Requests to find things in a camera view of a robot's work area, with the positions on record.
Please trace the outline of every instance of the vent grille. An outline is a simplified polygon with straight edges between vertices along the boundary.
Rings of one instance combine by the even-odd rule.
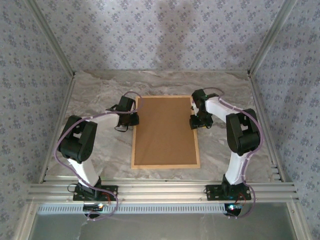
[[[104,206],[102,213],[109,213],[114,205]],[[117,214],[210,214],[225,213],[223,203],[205,204],[123,204],[116,211]],[[83,206],[67,206],[63,204],[43,204],[39,206],[38,214],[82,214]]]

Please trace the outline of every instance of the black mounting plate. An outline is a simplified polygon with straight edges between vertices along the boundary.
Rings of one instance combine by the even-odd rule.
[[[247,186],[243,186],[240,191],[246,200],[251,200],[250,189]],[[226,201],[226,200],[237,200],[238,194],[236,197],[230,197],[225,194],[223,191],[222,185],[206,185],[204,193],[206,194],[206,199],[208,201]]]
[[[102,185],[99,187],[100,189],[108,190],[110,192],[113,192],[116,196],[118,195],[118,186],[116,185]],[[110,201],[115,201],[115,197],[111,194],[109,194]],[[108,201],[108,195],[104,194],[104,192],[97,198],[92,199],[92,197],[88,197],[83,195],[83,192],[81,191],[80,186],[76,186],[73,192],[73,201],[98,201],[98,202],[107,202]]]

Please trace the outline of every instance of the brown cork surface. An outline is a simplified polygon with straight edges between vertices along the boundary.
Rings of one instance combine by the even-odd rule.
[[[200,168],[197,130],[189,125],[190,96],[143,96],[133,129],[133,169]],[[137,107],[141,99],[137,98]]]

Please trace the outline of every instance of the patterned wallpaper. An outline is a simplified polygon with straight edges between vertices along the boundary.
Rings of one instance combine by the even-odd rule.
[[[314,239],[320,239],[320,2],[292,10],[257,81],[283,167],[295,182]]]
[[[0,239],[39,179],[69,78],[23,1],[0,1]]]
[[[75,71],[247,70],[282,0],[37,0]]]

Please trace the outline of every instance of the marble surface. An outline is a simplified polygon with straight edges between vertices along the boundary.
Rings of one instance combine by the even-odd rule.
[[[127,91],[136,91],[141,95],[191,95],[194,90],[212,86],[225,91],[224,99],[227,102],[241,108],[255,108],[249,82],[227,73],[125,70],[77,72],[64,124],[70,115],[84,117],[103,112],[117,104],[121,95]],[[200,169],[131,169],[133,129],[123,133],[99,123],[91,154],[94,168],[97,173],[101,173],[102,178],[221,181],[228,169],[231,151],[225,124],[217,117],[213,121],[211,129],[197,130]],[[250,182],[270,182],[270,165],[268,150],[264,145],[251,158],[246,179]],[[54,158],[46,174],[72,176],[72,172],[57,164]]]

